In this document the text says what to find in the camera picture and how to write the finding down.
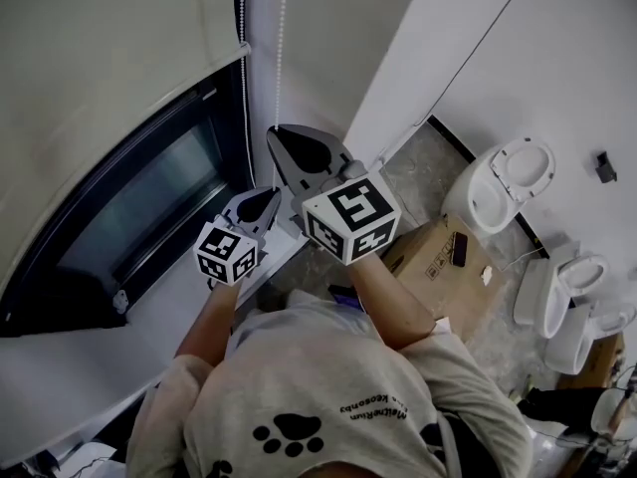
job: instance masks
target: toilet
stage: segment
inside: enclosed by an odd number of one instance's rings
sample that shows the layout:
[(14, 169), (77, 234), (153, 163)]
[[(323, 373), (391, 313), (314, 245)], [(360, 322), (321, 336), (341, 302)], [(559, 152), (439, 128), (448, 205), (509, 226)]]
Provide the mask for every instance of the toilet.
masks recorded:
[(577, 375), (586, 363), (593, 342), (623, 331), (636, 316), (637, 309), (630, 304), (608, 306), (595, 302), (571, 308), (561, 328), (546, 346), (546, 366), (561, 373)]
[(559, 330), (571, 298), (584, 296), (601, 284), (608, 262), (601, 255), (579, 255), (579, 243), (556, 248), (548, 259), (531, 259), (514, 304), (514, 321), (534, 326), (544, 338)]
[(447, 193), (441, 213), (457, 214), (479, 238), (497, 234), (554, 175), (555, 159), (548, 145), (533, 138), (516, 139), (472, 162)]

